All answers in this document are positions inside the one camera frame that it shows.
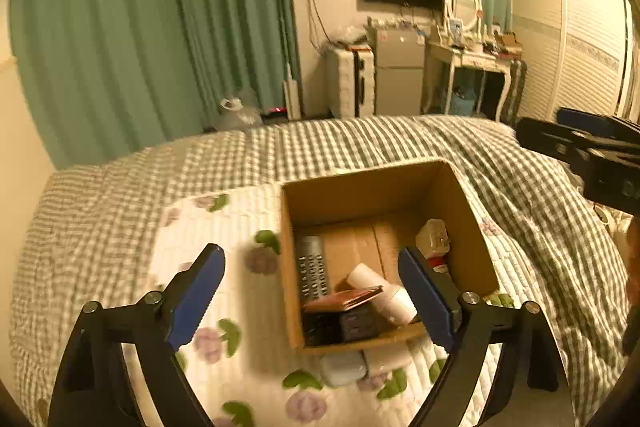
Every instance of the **white suitcase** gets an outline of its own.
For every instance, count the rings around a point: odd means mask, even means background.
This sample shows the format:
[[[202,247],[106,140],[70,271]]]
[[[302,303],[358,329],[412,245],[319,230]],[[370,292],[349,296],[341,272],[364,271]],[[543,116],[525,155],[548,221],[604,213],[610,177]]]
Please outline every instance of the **white suitcase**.
[[[373,58],[368,47],[328,51],[326,78],[329,109],[334,118],[373,115],[376,90]]]

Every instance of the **striped fabric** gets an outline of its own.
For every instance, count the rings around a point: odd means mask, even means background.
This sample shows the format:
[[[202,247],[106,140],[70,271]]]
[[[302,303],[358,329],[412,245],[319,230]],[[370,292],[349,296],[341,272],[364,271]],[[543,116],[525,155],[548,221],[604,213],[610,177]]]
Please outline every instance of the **striped fabric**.
[[[212,134],[55,174],[15,275],[10,335],[23,410],[42,425],[36,403],[50,400],[85,302],[113,307],[140,297],[166,206],[204,192],[433,157],[452,162],[473,188],[499,231],[494,241],[509,253],[495,263],[545,309],[583,425],[625,365],[622,261],[558,163],[520,149],[501,124],[442,116]]]

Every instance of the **checkered blanket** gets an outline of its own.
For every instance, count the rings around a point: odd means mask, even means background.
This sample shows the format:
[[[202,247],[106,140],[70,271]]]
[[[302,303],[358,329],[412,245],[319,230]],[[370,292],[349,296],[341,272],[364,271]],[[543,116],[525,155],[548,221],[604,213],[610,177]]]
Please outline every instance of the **checkered blanket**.
[[[625,269],[561,166],[522,150],[500,124],[456,117],[311,121],[193,137],[104,166],[58,172],[15,275],[18,400],[36,425],[82,305],[136,301],[162,210],[195,194],[416,158],[457,166],[489,213],[500,263],[531,288],[558,340],[578,423],[622,371]]]

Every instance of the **open cardboard box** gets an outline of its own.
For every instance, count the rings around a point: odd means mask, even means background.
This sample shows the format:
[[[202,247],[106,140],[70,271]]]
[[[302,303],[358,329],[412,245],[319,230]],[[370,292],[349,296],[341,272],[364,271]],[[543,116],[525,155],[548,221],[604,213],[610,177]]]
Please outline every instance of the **open cardboard box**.
[[[294,238],[319,235],[332,291],[348,289],[345,279],[365,263],[401,285],[398,253],[415,247],[428,219],[443,219],[450,239],[447,264],[460,291],[481,296],[498,289],[489,252],[465,194],[443,161],[391,166],[291,182],[282,187],[281,273],[291,347],[305,353],[368,349],[425,334],[422,323],[389,328],[377,338],[305,347]]]

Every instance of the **bed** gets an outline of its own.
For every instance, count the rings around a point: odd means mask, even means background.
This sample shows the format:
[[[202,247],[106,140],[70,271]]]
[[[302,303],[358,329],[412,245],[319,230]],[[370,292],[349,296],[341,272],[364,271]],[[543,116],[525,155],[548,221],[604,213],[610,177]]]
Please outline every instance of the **bed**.
[[[57,172],[34,214],[15,275],[10,340],[21,407],[35,425],[44,424],[60,358],[85,302],[114,307],[137,301],[170,280],[197,256],[198,242],[210,238],[225,248],[227,274],[201,325],[204,333],[181,353],[216,425],[408,425],[444,357],[439,347],[428,337],[410,343],[408,384],[395,396],[378,397],[384,379],[339,389],[311,386],[301,395],[283,382],[296,371],[317,375],[316,360],[288,349],[278,327],[284,311],[277,266],[247,269],[234,254],[255,230],[277,229],[279,183],[429,158],[456,168],[501,292],[516,306],[533,299],[543,307],[582,425],[625,365],[620,345],[628,302],[620,256],[558,162],[521,149],[506,126],[443,116],[309,121],[210,134]],[[224,210],[200,212],[203,200],[222,193],[230,200]],[[231,326],[224,322],[229,318]],[[231,356],[220,343],[220,327],[225,339],[228,328],[242,330]],[[265,342],[275,346],[269,362],[260,352]],[[154,425],[135,356],[130,349],[126,355],[145,419]],[[492,346],[464,425],[479,418],[498,356]]]

